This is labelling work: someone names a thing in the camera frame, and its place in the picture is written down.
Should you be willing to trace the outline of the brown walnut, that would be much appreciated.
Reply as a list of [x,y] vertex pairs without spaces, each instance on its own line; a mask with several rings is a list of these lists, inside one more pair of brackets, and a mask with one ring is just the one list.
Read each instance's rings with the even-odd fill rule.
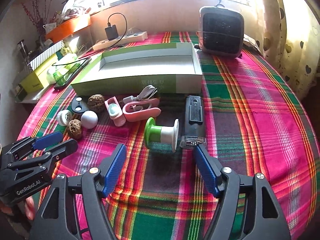
[[105,99],[101,94],[95,94],[88,98],[88,108],[95,113],[101,113],[105,109]]
[[67,126],[67,133],[70,138],[79,140],[82,138],[82,123],[78,119],[71,120]]

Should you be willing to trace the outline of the white ribbed roller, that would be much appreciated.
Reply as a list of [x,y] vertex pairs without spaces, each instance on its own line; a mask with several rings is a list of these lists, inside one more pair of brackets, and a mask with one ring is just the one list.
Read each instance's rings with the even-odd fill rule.
[[56,116],[58,124],[64,127],[68,126],[72,118],[73,118],[73,115],[71,111],[67,109],[59,111],[59,113]]

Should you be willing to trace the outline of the white ball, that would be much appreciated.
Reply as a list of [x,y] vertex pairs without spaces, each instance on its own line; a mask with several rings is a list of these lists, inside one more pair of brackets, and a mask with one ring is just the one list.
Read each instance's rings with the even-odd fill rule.
[[86,129],[93,129],[98,124],[98,116],[93,111],[85,111],[81,116],[81,124]]

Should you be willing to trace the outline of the black disc with white dots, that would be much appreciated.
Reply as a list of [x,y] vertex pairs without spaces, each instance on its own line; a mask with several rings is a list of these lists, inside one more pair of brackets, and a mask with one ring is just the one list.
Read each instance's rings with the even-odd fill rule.
[[83,114],[85,111],[89,111],[87,102],[88,97],[76,95],[71,103],[72,112],[75,114]]

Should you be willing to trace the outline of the pink case with teal insert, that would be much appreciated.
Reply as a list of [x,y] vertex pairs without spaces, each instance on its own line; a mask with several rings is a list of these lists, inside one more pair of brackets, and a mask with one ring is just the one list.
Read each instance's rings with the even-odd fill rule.
[[105,101],[105,106],[110,119],[114,122],[114,125],[117,127],[123,126],[126,122],[126,118],[123,114],[117,98],[114,96],[107,99]]

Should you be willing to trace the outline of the green white spool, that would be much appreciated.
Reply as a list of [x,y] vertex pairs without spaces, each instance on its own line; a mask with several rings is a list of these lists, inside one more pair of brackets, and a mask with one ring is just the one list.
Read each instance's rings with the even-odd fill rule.
[[173,126],[157,126],[153,117],[148,118],[144,128],[144,143],[147,148],[151,144],[161,143],[171,145],[173,153],[177,150],[179,120],[174,121]]

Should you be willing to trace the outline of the black bike light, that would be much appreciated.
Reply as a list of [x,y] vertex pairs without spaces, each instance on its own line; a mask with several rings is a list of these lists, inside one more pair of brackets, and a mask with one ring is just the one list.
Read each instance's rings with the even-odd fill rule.
[[199,144],[207,145],[204,101],[200,96],[190,95],[185,99],[180,147],[192,149]]

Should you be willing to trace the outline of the yellow green box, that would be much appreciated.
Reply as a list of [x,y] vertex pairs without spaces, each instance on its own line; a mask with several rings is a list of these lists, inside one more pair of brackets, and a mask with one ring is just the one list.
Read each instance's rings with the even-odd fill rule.
[[19,85],[29,94],[31,92],[36,92],[46,88],[49,85],[47,81],[47,70],[52,66],[52,64],[58,61],[56,54],[46,59],[41,65],[39,65],[35,70],[30,72]]

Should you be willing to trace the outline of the black smartphone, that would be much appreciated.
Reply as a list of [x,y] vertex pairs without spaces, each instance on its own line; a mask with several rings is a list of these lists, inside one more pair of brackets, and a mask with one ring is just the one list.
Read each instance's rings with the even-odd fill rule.
[[54,85],[55,90],[63,90],[70,85],[72,80],[91,62],[91,58],[81,59],[64,74]]

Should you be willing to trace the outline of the white mug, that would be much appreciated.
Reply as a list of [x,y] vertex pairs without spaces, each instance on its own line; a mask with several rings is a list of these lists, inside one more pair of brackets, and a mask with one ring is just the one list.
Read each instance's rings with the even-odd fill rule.
[[52,30],[54,30],[57,27],[56,22],[54,23],[47,23],[43,25],[43,28],[46,32],[46,34],[50,33]]

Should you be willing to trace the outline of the orange tray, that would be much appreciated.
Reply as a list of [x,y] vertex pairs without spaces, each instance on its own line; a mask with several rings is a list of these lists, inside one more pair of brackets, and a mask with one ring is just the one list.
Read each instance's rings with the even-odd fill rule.
[[77,31],[84,29],[91,25],[91,16],[90,14],[83,14],[81,16],[72,18],[61,23],[59,26],[54,28],[46,35],[47,40],[57,43],[61,40],[64,40],[68,36],[76,33]]

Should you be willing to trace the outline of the green white cardboard box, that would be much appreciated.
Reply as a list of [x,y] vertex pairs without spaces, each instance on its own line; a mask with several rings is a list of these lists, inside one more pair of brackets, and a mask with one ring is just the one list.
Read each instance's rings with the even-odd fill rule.
[[192,43],[148,44],[105,51],[72,81],[78,95],[138,94],[147,85],[159,93],[199,94],[202,69]]

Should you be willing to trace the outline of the red dried branches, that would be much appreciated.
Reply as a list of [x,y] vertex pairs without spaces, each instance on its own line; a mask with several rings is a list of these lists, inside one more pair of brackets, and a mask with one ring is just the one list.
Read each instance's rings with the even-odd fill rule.
[[36,27],[39,36],[46,33],[43,26],[48,22],[51,4],[52,0],[44,0],[43,2],[40,0],[23,0],[20,2],[29,20]]

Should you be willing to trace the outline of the black charger adapter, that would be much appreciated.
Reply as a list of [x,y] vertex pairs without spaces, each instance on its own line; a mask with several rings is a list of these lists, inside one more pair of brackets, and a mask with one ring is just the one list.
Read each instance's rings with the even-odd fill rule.
[[115,40],[119,36],[118,31],[117,31],[117,27],[116,27],[115,24],[114,25],[108,25],[105,28],[105,33],[106,33],[107,39],[109,41]]

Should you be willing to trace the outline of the yellow heart curtain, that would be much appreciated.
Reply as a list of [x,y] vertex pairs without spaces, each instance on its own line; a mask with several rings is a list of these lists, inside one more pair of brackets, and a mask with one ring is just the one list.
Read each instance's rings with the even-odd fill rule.
[[302,100],[316,84],[319,22],[304,0],[263,0],[263,55]]

